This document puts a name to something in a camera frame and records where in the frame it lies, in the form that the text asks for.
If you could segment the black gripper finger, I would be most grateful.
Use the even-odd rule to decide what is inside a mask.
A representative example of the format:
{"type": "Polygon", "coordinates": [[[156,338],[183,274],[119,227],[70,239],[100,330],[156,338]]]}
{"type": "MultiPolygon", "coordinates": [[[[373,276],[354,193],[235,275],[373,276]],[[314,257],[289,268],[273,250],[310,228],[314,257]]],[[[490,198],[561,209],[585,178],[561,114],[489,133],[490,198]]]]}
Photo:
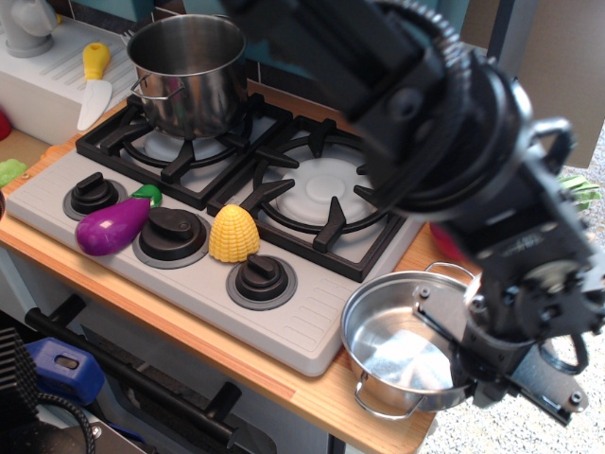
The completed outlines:
{"type": "Polygon", "coordinates": [[[507,396],[509,386],[510,384],[505,378],[478,379],[473,393],[473,405],[480,409],[491,407],[507,396]]]}

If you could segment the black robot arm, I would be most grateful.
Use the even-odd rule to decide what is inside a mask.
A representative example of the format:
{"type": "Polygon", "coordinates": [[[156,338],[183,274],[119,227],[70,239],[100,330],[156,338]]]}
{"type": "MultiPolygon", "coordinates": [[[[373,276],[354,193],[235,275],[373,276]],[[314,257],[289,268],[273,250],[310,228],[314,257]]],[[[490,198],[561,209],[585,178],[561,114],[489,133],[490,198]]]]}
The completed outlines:
{"type": "Polygon", "coordinates": [[[558,174],[563,118],[414,1],[227,1],[254,41],[304,68],[362,135],[381,211],[440,226],[481,273],[371,280],[341,332],[355,398],[386,419],[522,395],[562,424],[584,410],[583,341],[604,324],[604,254],[558,174]],[[375,402],[381,401],[381,409],[375,402]]]}

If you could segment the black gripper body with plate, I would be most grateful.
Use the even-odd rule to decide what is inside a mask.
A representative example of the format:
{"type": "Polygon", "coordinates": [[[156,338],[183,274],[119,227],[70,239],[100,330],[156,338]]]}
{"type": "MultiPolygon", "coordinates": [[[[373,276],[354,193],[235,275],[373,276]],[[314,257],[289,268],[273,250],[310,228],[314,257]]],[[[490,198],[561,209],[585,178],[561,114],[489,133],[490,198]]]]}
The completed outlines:
{"type": "Polygon", "coordinates": [[[475,384],[505,378],[508,394],[523,396],[564,426],[588,407],[587,394],[576,381],[588,365],[582,336],[570,337],[577,362],[569,364],[554,355],[551,340],[507,340],[485,331],[481,323],[487,305],[469,286],[420,284],[414,296],[416,315],[456,346],[455,359],[475,384]]]}

